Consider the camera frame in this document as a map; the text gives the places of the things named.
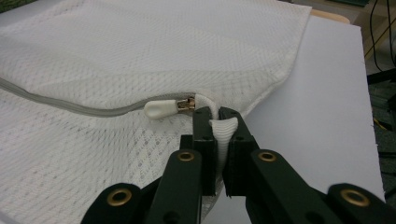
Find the white surface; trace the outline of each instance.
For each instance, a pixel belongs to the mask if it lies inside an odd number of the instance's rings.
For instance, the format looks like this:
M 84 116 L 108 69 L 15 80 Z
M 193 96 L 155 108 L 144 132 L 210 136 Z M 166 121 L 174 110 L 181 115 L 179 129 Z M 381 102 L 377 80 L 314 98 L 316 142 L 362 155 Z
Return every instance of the white surface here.
M 290 78 L 246 123 L 311 187 L 351 183 L 384 200 L 360 27 L 311 16 Z M 250 223 L 245 199 L 224 195 L 204 223 Z

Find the brass screw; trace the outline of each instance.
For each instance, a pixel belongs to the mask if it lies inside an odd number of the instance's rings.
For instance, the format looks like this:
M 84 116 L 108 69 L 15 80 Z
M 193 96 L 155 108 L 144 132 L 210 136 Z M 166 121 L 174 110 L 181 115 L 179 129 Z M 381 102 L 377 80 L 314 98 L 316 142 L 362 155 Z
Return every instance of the brass screw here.
M 177 157 L 181 161 L 192 161 L 194 159 L 194 154 L 190 152 L 180 152 Z
M 271 152 L 262 152 L 259 154 L 259 158 L 262 161 L 276 161 L 276 155 Z
M 115 199 L 116 195 L 123 194 L 121 199 Z M 128 203 L 132 198 L 132 192 L 128 189 L 115 189 L 111 191 L 111 193 L 107 196 L 107 203 L 111 206 L 121 206 L 125 203 Z
M 370 200 L 362 193 L 354 189 L 343 189 L 341 190 L 341 196 L 349 203 L 355 204 L 359 207 L 366 207 L 370 204 Z

